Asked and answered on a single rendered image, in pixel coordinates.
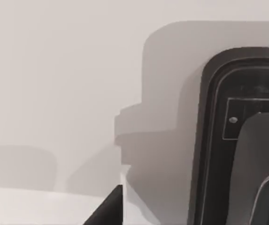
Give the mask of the black rounded device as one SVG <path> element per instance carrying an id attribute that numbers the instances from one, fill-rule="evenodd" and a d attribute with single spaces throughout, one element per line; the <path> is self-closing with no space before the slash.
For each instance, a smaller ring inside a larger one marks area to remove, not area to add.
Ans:
<path id="1" fill-rule="evenodd" d="M 187 225 L 226 225 L 238 135 L 260 113 L 269 113 L 269 47 L 212 57 L 201 73 Z"/>

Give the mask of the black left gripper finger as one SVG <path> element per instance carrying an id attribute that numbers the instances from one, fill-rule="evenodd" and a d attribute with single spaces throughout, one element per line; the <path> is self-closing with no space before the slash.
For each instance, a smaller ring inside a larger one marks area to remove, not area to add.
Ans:
<path id="1" fill-rule="evenodd" d="M 123 225 L 123 185 L 117 185 L 83 225 Z"/>

